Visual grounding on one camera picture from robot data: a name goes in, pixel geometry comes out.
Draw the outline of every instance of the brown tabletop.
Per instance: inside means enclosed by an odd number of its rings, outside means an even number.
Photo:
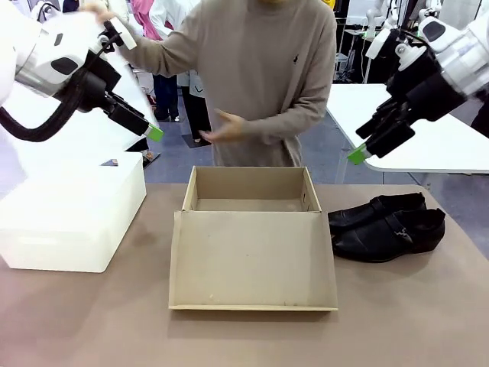
[[[415,186],[317,186],[324,210]],[[185,185],[150,184],[104,274],[0,260],[0,366],[489,365],[489,264],[451,218],[432,254],[335,260],[338,313],[167,309],[173,211]]]

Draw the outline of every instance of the person's right hand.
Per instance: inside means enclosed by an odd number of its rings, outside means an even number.
[[[80,11],[90,11],[97,16],[97,22],[102,24],[104,21],[109,21],[115,17],[115,13],[104,9],[96,3],[90,2],[84,6],[81,6]]]

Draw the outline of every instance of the hand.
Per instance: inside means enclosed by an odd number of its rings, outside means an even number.
[[[97,22],[100,24],[102,24],[104,21],[110,21],[115,17],[115,13],[107,11],[93,2],[81,6],[79,10],[95,13],[95,15],[97,16]]]
[[[224,122],[224,125],[217,132],[200,132],[201,136],[209,143],[219,143],[222,141],[237,141],[244,138],[243,125],[245,119],[237,115],[231,115],[216,109],[215,111]]]

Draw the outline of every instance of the yellow object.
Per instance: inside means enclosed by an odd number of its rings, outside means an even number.
[[[323,0],[326,4],[328,4],[331,9],[334,9],[335,8],[335,1],[336,0]]]

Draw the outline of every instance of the person's left hand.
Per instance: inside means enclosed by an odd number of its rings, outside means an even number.
[[[245,124],[245,119],[223,112],[220,109],[216,109],[215,112],[222,119],[224,125],[217,132],[200,132],[205,140],[209,143],[219,143],[237,141],[244,138],[243,125]]]

